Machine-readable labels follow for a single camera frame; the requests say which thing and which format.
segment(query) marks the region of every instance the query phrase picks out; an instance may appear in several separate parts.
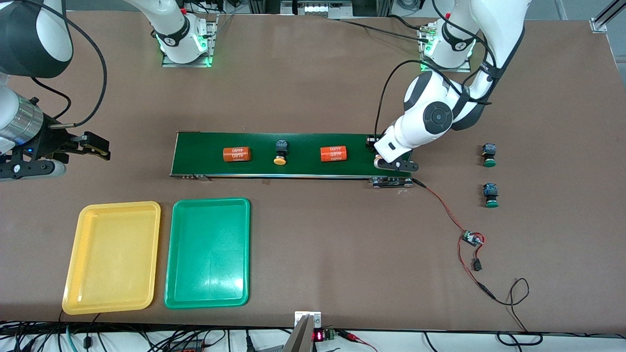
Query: floor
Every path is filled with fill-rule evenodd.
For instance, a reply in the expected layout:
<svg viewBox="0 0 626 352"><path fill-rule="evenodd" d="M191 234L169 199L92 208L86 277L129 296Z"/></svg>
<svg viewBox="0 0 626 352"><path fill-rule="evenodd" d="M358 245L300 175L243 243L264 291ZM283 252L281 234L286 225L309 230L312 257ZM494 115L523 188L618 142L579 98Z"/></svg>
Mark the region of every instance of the floor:
<svg viewBox="0 0 626 352"><path fill-rule="evenodd" d="M578 19L588 20L596 16L610 0L591 1L591 0L533 0L528 8L527 19ZM66 0L67 7L70 10L119 10L119 11L136 11L136 9L126 3L124 0ZM437 0L437 5L442 12L448 11L454 3L454 0ZM416 17L436 17L433 5L430 0L426 1L424 8L417 12L405 10L395 5L393 13L400 16L416 16ZM608 27L608 40L613 49L613 55L617 63L617 68L622 75L622 80L626 86L626 11L619 14Z"/></svg>

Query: orange battery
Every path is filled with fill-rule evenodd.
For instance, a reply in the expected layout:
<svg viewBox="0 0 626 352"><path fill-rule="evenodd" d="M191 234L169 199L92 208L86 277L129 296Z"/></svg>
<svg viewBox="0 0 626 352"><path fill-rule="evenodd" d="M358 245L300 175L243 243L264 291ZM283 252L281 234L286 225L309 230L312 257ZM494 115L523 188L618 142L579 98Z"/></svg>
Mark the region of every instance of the orange battery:
<svg viewBox="0 0 626 352"><path fill-rule="evenodd" d="M224 161L227 163L230 162L249 162L250 157L250 147L234 147L234 148L224 148L223 152Z"/></svg>
<svg viewBox="0 0 626 352"><path fill-rule="evenodd" d="M345 145L336 147L322 147L319 149L322 162L342 162L348 159L348 151Z"/></svg>

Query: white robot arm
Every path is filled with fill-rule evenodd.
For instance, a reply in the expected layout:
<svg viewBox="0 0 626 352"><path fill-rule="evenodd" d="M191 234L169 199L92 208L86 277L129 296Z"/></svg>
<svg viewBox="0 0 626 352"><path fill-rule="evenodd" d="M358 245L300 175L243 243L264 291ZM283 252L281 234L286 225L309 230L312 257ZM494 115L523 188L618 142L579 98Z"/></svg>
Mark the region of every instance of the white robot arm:
<svg viewBox="0 0 626 352"><path fill-rule="evenodd" d="M183 14L175 0L124 1L148 18L161 49L174 63L192 62L208 50L207 20Z"/></svg>
<svg viewBox="0 0 626 352"><path fill-rule="evenodd" d="M462 130L478 121L485 105L476 101L489 98L519 47L530 1L456 0L450 19L460 18L467 22L467 18L473 18L487 39L493 59L488 55L481 63L481 71L470 87L451 82L454 89L442 76L433 72L419 75L404 96L404 115L392 123L374 144L382 159L393 164L403 154L432 142L450 128ZM446 45L440 45L439 50L452 52L447 42Z"/></svg>
<svg viewBox="0 0 626 352"><path fill-rule="evenodd" d="M148 17L174 63L189 63L208 50L206 20L183 14L175 0L127 2ZM73 46L64 15L64 0L0 0L0 181L61 175L67 153L110 159L108 141L68 133L35 98L7 87L8 75L53 78L67 68Z"/></svg>
<svg viewBox="0 0 626 352"><path fill-rule="evenodd" d="M472 17L469 0L455 0L448 20L467 32L478 33L478 23ZM426 47L424 55L443 68L461 66L473 47L474 37L448 25L443 18L438 19L434 27L433 43Z"/></svg>

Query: brown table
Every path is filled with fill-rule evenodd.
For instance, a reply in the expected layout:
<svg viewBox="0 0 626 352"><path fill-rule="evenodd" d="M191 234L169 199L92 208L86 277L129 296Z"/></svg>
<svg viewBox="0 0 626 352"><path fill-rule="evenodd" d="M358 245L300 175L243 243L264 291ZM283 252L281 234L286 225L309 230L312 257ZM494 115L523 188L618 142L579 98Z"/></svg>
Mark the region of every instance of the brown table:
<svg viewBox="0 0 626 352"><path fill-rule="evenodd" d="M236 16L220 32L213 68L178 70L160 67L140 13L70 17L108 63L106 99L87 129L110 140L112 159L72 156L60 179L0 185L0 319L56 320L83 207L155 200L163 213L154 301L102 321L289 326L294 311L310 309L346 328L517 329L462 270L459 232L424 189L168 176L178 130L371 133L382 85L416 57L413 42L322 18ZM366 22L409 33L392 19ZM64 122L91 110L101 83L93 50L73 37L72 65L50 82L74 99ZM402 113L417 69L392 80L381 126ZM28 79L11 85L48 113L63 107ZM606 37L582 21L527 22L491 101L475 127L417 149L417 176L487 237L480 281L505 299L515 278L528 279L516 312L529 329L623 333L626 94ZM495 168L480 164L485 142L498 146ZM500 208L481 206L487 182L500 187ZM205 197L252 203L250 301L171 311L163 288L172 205ZM469 260L471 247L463 250Z"/></svg>

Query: metal bracket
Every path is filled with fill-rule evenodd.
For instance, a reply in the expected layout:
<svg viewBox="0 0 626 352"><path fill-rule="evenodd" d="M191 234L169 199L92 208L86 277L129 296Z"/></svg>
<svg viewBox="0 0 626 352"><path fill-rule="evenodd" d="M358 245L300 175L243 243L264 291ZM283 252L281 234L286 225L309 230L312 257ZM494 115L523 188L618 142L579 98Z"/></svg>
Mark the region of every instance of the metal bracket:
<svg viewBox="0 0 626 352"><path fill-rule="evenodd" d="M374 187L374 189L413 187L413 180L401 179L398 177L372 177L369 181L372 183L372 187Z"/></svg>
<svg viewBox="0 0 626 352"><path fill-rule="evenodd" d="M382 170L393 170L393 171L403 171L403 172L415 172L419 169L419 165L416 162L412 162L410 160L403 160L402 156L398 157L391 163L386 162L385 159L383 158L377 159L376 167Z"/></svg>
<svg viewBox="0 0 626 352"><path fill-rule="evenodd" d="M322 327L322 312L308 312L308 311L297 311L294 313L294 326L298 325L300 319L303 316L312 316L314 319L314 328L319 329Z"/></svg>
<svg viewBox="0 0 626 352"><path fill-rule="evenodd" d="M589 20L593 33L606 33L607 24L626 8L626 0L613 0L599 14Z"/></svg>
<svg viewBox="0 0 626 352"><path fill-rule="evenodd" d="M197 180L200 180L200 181L202 181L202 182L211 182L211 179L210 179L210 178L208 178L206 175L194 175L194 177L195 177Z"/></svg>
<svg viewBox="0 0 626 352"><path fill-rule="evenodd" d="M296 325L289 335L282 352L312 352L313 333L317 324L322 324L322 314L320 312L295 312Z"/></svg>
<svg viewBox="0 0 626 352"><path fill-rule="evenodd" d="M592 33L606 33L608 32L607 30L607 26L606 25L601 25L598 26L598 23L596 22L595 18L591 18L589 20L589 26L591 27L591 32Z"/></svg>

